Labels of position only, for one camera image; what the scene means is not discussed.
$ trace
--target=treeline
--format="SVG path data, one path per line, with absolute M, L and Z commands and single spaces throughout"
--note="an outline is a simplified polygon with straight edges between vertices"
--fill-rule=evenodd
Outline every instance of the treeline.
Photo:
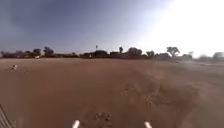
M 154 51 L 147 51 L 143 54 L 141 49 L 131 47 L 126 52 L 123 52 L 123 48 L 119 47 L 118 51 L 112 51 L 108 53 L 105 50 L 95 50 L 93 52 L 86 52 L 82 54 L 69 53 L 59 54 L 50 47 L 44 47 L 41 49 L 33 49 L 32 51 L 17 50 L 15 52 L 2 51 L 2 58 L 121 58 L 121 59 L 169 59 L 174 57 L 176 53 L 179 53 L 177 47 L 168 47 L 167 52 L 170 53 L 155 53 Z
M 17 50 L 15 52 L 2 51 L 2 58 L 120 58 L 120 59 L 161 59 L 168 60 L 170 58 L 175 60 L 192 60 L 193 52 L 177 56 L 180 53 L 177 47 L 167 47 L 164 53 L 155 53 L 154 51 L 147 51 L 143 54 L 141 49 L 131 47 L 124 52 L 122 47 L 117 51 L 107 52 L 105 50 L 95 50 L 93 52 L 86 52 L 82 54 L 68 53 L 61 54 L 55 53 L 50 47 L 41 49 L 33 49 L 32 51 Z M 224 61 L 223 53 L 216 52 L 213 57 L 202 55 L 197 61 Z

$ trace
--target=white object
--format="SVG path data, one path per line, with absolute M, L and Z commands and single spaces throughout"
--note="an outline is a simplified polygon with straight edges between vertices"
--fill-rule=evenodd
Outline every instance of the white object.
M 152 128 L 152 126 L 150 125 L 150 123 L 149 122 L 145 122 L 145 128 Z
M 40 56 L 35 56 L 35 59 L 40 59 Z
M 17 65 L 13 65 L 13 66 L 12 66 L 12 69 L 14 69 L 14 70 L 17 69 L 17 68 L 18 68 Z
M 78 128 L 78 127 L 79 127 L 79 125 L 80 125 L 79 120 L 76 120 L 76 121 L 74 122 L 74 124 L 73 124 L 72 128 Z

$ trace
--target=sky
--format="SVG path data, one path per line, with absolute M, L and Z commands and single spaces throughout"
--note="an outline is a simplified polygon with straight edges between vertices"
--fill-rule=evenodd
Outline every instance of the sky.
M 222 0 L 0 0 L 0 50 L 223 51 Z

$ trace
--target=sandy ground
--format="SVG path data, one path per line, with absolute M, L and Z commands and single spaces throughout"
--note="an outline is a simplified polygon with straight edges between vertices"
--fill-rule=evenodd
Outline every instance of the sandy ground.
M 17 128 L 223 128 L 223 97 L 224 66 L 0 60 L 0 104 Z

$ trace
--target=dirt field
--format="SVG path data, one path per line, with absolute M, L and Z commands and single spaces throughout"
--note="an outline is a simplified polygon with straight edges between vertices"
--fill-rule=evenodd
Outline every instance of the dirt field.
M 224 128 L 223 97 L 224 66 L 0 60 L 0 104 L 17 128 Z

